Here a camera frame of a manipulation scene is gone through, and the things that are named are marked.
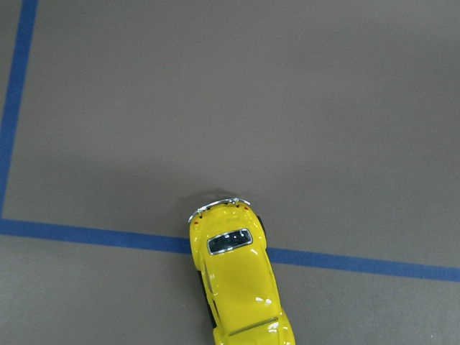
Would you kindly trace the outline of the yellow beetle toy car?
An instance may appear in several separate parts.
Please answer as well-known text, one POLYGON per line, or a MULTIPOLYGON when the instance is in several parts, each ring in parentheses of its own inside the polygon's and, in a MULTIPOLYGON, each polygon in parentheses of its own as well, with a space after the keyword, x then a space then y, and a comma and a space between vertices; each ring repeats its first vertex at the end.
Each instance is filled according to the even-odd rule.
POLYGON ((190 250, 216 344, 294 344, 259 216, 241 198, 198 208, 188 219, 190 250))

